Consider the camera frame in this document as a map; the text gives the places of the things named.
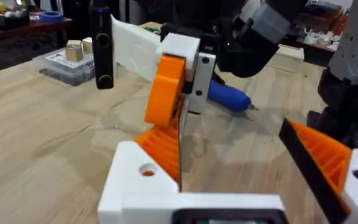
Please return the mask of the white orange left gripper right finger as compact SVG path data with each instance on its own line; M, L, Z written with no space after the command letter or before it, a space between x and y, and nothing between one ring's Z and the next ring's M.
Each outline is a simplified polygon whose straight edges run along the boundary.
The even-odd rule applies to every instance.
M344 142L284 119L279 138L324 214L324 223L358 223L358 128Z

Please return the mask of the finger of the white orange right gripper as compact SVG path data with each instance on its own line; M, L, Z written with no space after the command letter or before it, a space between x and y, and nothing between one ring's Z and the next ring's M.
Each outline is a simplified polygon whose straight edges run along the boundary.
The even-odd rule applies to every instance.
M169 33L156 49L157 71L144 121L167 127L186 81L193 80L200 39Z
M209 84L214 72L216 56L199 52L194 61L192 89L185 96L185 111L193 114L201 114L208 97Z

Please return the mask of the bare white left gripper left finger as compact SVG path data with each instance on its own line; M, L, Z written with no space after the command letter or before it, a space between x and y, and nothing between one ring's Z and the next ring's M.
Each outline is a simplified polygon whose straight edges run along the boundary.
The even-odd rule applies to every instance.
M117 145L98 205L100 223L123 223L123 202L130 195L177 193L178 184L134 141Z

